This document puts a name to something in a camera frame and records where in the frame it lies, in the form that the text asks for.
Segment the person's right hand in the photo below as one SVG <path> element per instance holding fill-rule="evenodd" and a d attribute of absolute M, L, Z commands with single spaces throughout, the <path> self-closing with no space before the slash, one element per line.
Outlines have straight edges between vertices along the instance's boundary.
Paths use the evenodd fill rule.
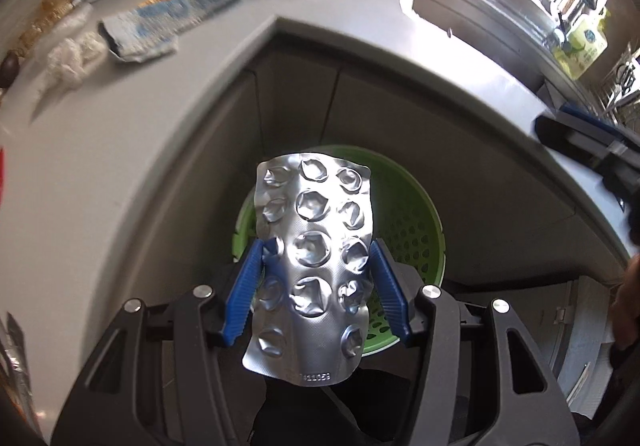
<path fill-rule="evenodd" d="M 625 351 L 639 337 L 640 314 L 639 255 L 629 262 L 623 282 L 611 306 L 611 322 L 616 346 Z"/>

